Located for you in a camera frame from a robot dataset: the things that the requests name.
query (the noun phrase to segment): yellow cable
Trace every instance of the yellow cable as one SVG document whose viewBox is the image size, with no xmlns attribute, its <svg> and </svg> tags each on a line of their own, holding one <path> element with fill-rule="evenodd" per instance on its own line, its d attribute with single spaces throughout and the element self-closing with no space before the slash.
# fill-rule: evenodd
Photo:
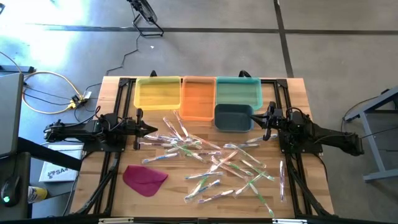
<svg viewBox="0 0 398 224">
<path fill-rule="evenodd" d="M 3 52 L 0 52 L 0 54 L 4 55 L 6 58 L 8 58 L 8 59 L 18 68 L 19 73 L 22 74 L 21 69 L 19 68 L 18 64 L 15 63 L 15 61 L 13 61 L 13 59 L 11 59 L 10 57 L 8 57 L 8 56 L 7 56 L 5 53 L 3 53 Z M 83 96 L 79 93 L 79 91 L 76 89 L 76 87 L 75 87 L 66 77 L 64 77 L 64 76 L 61 75 L 61 74 L 55 73 L 55 72 L 46 72 L 46 71 L 43 71 L 43 72 L 34 72 L 34 73 L 31 73 L 31 74 L 25 75 L 24 81 L 27 80 L 29 77 L 31 77 L 31 76 L 33 76 L 33 75 L 37 75 L 37 74 L 52 74 L 52 75 L 56 75 L 56 76 L 58 76 L 58 77 L 63 78 L 63 79 L 64 79 L 65 81 L 67 81 L 67 82 L 69 83 L 69 85 L 71 85 L 72 88 L 76 91 L 76 93 L 77 93 L 77 95 L 79 96 L 79 98 L 80 98 L 80 99 L 83 99 Z M 69 110 L 69 109 L 72 109 L 72 108 L 75 108 L 75 107 L 76 107 L 76 104 L 74 104 L 73 102 L 71 102 L 71 104 L 69 104 L 65 109 L 63 109 L 63 110 L 61 110 L 61 111 L 56 111 L 56 112 L 40 111 L 40 110 L 37 110 L 37 109 L 31 107 L 29 104 L 27 104 L 27 102 L 26 102 L 26 100 L 25 100 L 25 94 L 24 94 L 24 93 L 25 93 L 25 90 L 22 92 L 22 101 L 25 103 L 25 105 L 26 105 L 28 108 L 30 108 L 31 110 L 36 111 L 36 112 L 38 112 L 38 113 L 42 113 L 42 114 L 59 114 L 59 113 L 63 113 L 63 112 L 65 112 L 65 111 Z"/>
<path fill-rule="evenodd" d="M 67 81 L 67 82 L 69 83 L 70 86 L 72 86 L 72 88 L 75 90 L 75 92 L 77 93 L 77 95 L 79 96 L 79 98 L 82 98 L 82 95 L 79 93 L 79 91 L 76 89 L 76 87 L 75 87 L 66 77 L 64 77 L 64 76 L 61 75 L 61 74 L 55 73 L 55 72 L 46 72 L 46 71 L 34 72 L 34 73 L 31 73 L 31 74 L 25 75 L 24 80 L 27 80 L 27 79 L 30 78 L 31 76 L 37 75 L 37 74 L 51 74 L 51 75 L 56 75 L 56 76 L 58 76 L 58 77 L 63 78 L 65 81 Z M 37 109 L 31 107 L 31 105 L 29 105 L 29 104 L 26 102 L 26 100 L 25 100 L 25 94 L 23 94 L 23 93 L 25 93 L 25 90 L 22 92 L 22 101 L 25 103 L 25 105 L 26 105 L 28 108 L 30 108 L 31 110 L 36 111 L 36 112 L 38 112 L 38 113 L 42 113 L 42 114 L 59 114 L 59 113 L 63 113 L 63 112 L 65 112 L 65 111 L 69 110 L 69 109 L 74 108 L 73 106 L 71 106 L 72 104 L 70 104 L 70 105 L 68 105 L 65 109 L 63 109 L 63 110 L 61 110 L 61 111 L 56 111 L 56 112 L 40 111 L 40 110 L 37 110 Z"/>
</svg>

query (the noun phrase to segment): yellow bin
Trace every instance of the yellow bin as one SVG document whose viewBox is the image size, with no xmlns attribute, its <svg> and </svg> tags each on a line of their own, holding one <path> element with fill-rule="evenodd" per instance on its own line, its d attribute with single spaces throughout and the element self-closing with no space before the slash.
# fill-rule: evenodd
<svg viewBox="0 0 398 224">
<path fill-rule="evenodd" d="M 181 77 L 137 78 L 134 106 L 143 110 L 177 110 L 181 104 Z"/>
</svg>

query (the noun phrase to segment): orange bin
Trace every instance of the orange bin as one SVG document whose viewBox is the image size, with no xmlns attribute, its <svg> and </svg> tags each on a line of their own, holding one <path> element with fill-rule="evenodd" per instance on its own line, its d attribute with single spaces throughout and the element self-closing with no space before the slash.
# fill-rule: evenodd
<svg viewBox="0 0 398 224">
<path fill-rule="evenodd" d="M 183 77 L 180 116 L 189 121 L 211 121 L 216 103 L 215 77 Z"/>
</svg>

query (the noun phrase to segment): dark gray bin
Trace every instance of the dark gray bin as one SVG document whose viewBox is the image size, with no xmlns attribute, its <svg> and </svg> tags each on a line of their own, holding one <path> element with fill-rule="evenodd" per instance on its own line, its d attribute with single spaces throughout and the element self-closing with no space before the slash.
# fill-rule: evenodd
<svg viewBox="0 0 398 224">
<path fill-rule="evenodd" d="M 249 105 L 218 104 L 215 108 L 215 126 L 220 131 L 248 132 L 254 127 Z"/>
</svg>

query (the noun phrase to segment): teal bin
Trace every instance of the teal bin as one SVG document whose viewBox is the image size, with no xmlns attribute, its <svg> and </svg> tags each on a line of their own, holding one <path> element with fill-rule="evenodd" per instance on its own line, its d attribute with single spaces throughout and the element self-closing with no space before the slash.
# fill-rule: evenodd
<svg viewBox="0 0 398 224">
<path fill-rule="evenodd" d="M 262 107 L 261 80 L 248 77 L 217 77 L 216 104 L 250 105 Z"/>
</svg>

